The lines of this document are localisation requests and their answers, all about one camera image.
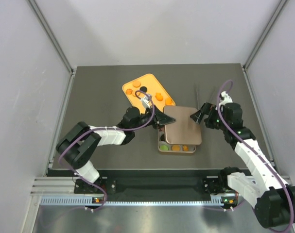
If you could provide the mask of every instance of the green object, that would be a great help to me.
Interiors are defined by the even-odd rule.
[[[159,148],[160,148],[161,150],[166,150],[166,151],[169,150],[169,147],[166,146],[166,145],[161,145]]]

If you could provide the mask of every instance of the white backdrop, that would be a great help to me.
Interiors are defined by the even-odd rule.
[[[27,2],[0,1],[0,233],[20,231],[68,78]]]
[[[295,0],[290,0],[249,68],[274,156],[295,184]]]
[[[277,0],[37,0],[73,67],[245,63]]]

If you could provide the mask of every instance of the orange tray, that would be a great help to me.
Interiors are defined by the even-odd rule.
[[[168,98],[171,99],[172,101],[170,105],[175,106],[174,100],[171,98],[168,92],[166,92],[166,90],[163,88],[160,82],[156,79],[156,77],[153,74],[145,74],[122,86],[122,91],[127,96],[132,106],[137,107],[141,113],[145,113],[145,108],[143,107],[142,102],[134,95],[134,93],[137,90],[140,90],[140,88],[144,86],[147,88],[146,93],[153,96],[152,100],[160,111],[163,111],[163,107],[167,105],[165,102],[166,102],[166,99]],[[131,94],[126,93],[128,89],[132,90]],[[161,94],[161,96],[163,97],[163,100],[157,100],[156,93]]]

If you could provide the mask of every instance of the orange toy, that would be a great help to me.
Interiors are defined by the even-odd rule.
[[[163,111],[165,105],[175,105],[171,96],[153,74],[145,74],[122,86],[122,91],[127,96],[132,106],[137,107],[141,113],[145,113],[142,102],[135,96],[135,91],[137,90],[142,90],[152,95],[152,100],[160,111]]]

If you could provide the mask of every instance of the table top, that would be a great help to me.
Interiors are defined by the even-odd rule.
[[[131,106],[123,93],[123,84],[152,73],[170,94],[177,106],[197,108],[196,86],[201,106],[214,88],[217,93],[224,81],[232,79],[230,95],[243,109],[244,125],[257,137],[268,156],[265,142],[240,64],[141,65],[78,67],[69,97],[60,137],[79,121],[92,126],[113,126]],[[246,168],[224,140],[221,131],[201,125],[202,144],[192,155],[164,155],[157,148],[157,131],[147,127],[124,146],[97,147],[91,161],[102,169],[222,169]],[[60,168],[56,155],[53,168]]]

